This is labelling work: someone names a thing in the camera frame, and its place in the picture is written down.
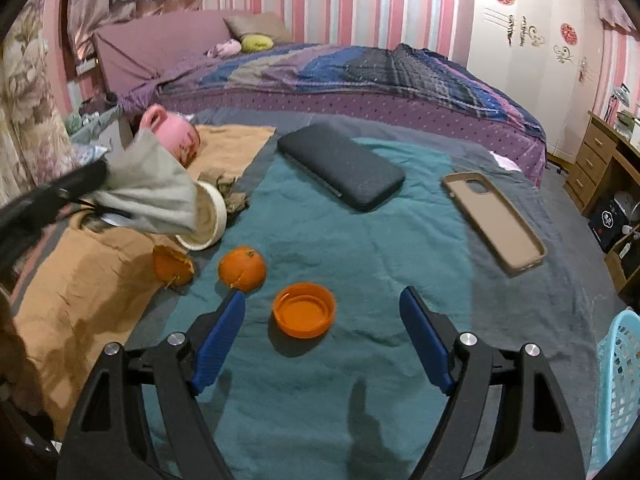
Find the plaid blanket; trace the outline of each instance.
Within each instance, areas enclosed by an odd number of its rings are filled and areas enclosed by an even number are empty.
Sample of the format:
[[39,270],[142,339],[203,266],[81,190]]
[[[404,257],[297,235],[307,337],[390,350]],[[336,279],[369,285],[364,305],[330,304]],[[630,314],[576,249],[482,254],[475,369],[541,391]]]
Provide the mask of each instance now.
[[394,50],[330,44],[281,46],[223,60],[199,79],[198,86],[296,94],[369,91],[402,96],[507,123],[546,140],[540,123],[507,95],[444,56],[405,44]]

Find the brown pillow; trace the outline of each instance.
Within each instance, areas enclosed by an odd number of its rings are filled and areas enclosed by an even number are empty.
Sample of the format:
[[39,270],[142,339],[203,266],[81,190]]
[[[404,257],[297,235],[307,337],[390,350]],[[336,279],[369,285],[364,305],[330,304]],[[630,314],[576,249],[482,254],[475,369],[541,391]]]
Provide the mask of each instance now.
[[242,41],[247,34],[268,36],[275,44],[291,43],[293,36],[281,17],[273,12],[250,14],[248,16],[230,16],[224,18],[226,26],[233,36]]

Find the wardrobe door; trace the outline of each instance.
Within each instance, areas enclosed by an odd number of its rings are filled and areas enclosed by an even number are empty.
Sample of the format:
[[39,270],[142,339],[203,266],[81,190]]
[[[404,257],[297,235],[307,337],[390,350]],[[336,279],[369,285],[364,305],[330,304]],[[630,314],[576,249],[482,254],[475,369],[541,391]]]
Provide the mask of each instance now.
[[538,75],[536,105],[529,111],[546,133],[546,148],[555,153],[578,75],[580,46],[584,42],[584,0],[545,0],[545,63]]
[[516,16],[516,41],[511,48],[509,77],[504,88],[525,110],[538,117],[541,95],[546,91],[549,35],[556,0],[520,0]]
[[597,0],[582,0],[583,27],[578,36],[578,52],[573,57],[577,65],[577,75],[574,90],[567,114],[564,131],[554,155],[571,163],[580,150],[582,139],[589,123],[588,111],[593,109],[598,91],[600,70],[602,68],[602,53],[604,43],[604,29],[598,13]]
[[[467,69],[485,83],[505,91],[510,59],[519,42],[522,0],[476,0]],[[508,39],[510,16],[513,20],[511,45]]]

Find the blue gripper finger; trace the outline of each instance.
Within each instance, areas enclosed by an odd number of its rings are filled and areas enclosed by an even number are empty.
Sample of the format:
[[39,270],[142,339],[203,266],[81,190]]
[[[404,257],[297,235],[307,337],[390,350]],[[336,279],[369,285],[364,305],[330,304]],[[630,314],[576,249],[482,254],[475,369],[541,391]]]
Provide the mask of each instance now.
[[197,349],[194,374],[191,379],[191,386],[196,395],[216,382],[244,321],[246,301],[242,292],[236,291],[225,303],[220,306],[223,309],[222,313],[220,310],[216,313],[217,320]]
[[430,383],[448,395],[455,384],[449,373],[449,352],[429,322],[420,301],[409,287],[403,290],[399,301],[400,318]]

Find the blue plastic basket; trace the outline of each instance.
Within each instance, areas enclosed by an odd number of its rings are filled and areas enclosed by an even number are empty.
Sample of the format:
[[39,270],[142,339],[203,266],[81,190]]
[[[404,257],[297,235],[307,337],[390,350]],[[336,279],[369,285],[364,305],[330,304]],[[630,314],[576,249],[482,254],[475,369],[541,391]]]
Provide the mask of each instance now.
[[600,400],[589,470],[599,470],[640,415],[640,317],[623,310],[598,343]]

